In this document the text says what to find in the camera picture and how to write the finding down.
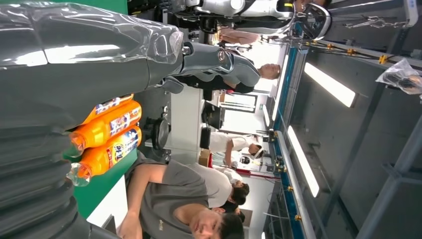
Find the orange detergent bottle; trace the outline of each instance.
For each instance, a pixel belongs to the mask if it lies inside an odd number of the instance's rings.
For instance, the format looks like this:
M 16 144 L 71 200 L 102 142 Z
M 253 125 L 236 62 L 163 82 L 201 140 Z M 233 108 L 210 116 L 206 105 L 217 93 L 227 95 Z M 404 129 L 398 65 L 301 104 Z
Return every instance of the orange detergent bottle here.
M 85 125 L 76 128 L 70 134 L 72 144 L 78 155 L 86 148 L 98 147 L 126 128 L 136 124 L 142 116 L 141 105 L 136 101 L 118 107 Z
M 104 115 L 105 113 L 116 109 L 119 106 L 129 103 L 132 99 L 133 99 L 133 94 L 130 94 L 126 96 L 116 97 L 102 104 L 96 105 L 93 111 L 91 111 L 91 113 L 88 115 L 88 117 L 85 119 L 85 121 L 81 125 L 88 124 L 93 119 L 98 118 Z
M 121 159 L 136 149 L 141 143 L 142 132 L 137 126 L 132 126 L 105 145 L 89 148 L 82 155 L 79 163 L 72 163 L 72 169 L 67 174 L 75 186 L 86 186 L 91 178 L 106 173 Z

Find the cardboard box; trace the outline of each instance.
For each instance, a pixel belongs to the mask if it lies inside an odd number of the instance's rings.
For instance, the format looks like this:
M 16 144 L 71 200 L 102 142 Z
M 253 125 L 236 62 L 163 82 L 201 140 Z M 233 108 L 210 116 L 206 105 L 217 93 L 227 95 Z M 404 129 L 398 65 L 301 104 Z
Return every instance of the cardboard box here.
M 199 155 L 198 164 L 208 167 L 208 160 L 210 158 L 210 150 L 209 149 L 202 149 L 201 154 Z

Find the bottle label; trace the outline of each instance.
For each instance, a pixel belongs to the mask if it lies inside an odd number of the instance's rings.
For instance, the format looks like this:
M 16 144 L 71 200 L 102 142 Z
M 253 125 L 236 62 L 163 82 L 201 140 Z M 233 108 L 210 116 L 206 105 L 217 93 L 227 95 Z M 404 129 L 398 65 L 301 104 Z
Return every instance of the bottle label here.
M 128 128 L 133 121 L 139 120 L 141 108 L 137 107 L 131 112 L 125 113 L 122 117 L 116 118 L 110 122 L 110 136 L 116 135 L 125 128 Z
M 109 167 L 113 167 L 132 150 L 136 149 L 138 141 L 138 132 L 134 129 L 131 129 L 122 136 L 119 136 L 116 139 L 116 142 L 107 149 Z
M 95 114 L 99 115 L 99 114 L 109 110 L 112 107 L 120 105 L 120 103 L 122 103 L 123 101 L 129 100 L 131 97 L 132 97 L 132 95 L 116 97 L 112 100 L 109 100 L 109 101 L 106 101 L 102 104 L 96 105 L 95 106 Z

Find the detergent bottle cap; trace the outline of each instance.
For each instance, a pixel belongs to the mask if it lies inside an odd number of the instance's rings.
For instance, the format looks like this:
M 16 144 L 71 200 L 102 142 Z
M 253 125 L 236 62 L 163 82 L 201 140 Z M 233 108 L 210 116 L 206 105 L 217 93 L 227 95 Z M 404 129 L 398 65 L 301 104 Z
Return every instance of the detergent bottle cap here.
M 91 181 L 92 171 L 87 165 L 72 163 L 71 169 L 66 177 L 69 178 L 76 187 L 85 187 Z
M 82 134 L 72 132 L 70 135 L 72 146 L 66 151 L 66 155 L 69 157 L 79 157 L 82 155 L 86 148 L 86 140 Z

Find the white table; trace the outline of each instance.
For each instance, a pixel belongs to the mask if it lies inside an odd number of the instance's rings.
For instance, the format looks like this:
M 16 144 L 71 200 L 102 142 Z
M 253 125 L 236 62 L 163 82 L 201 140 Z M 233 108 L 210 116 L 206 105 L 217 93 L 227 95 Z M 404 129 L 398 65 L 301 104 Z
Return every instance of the white table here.
M 113 215 L 117 229 L 123 222 L 126 213 L 126 184 L 124 176 L 122 176 L 90 214 L 87 221 L 98 227 L 102 227 L 110 215 Z

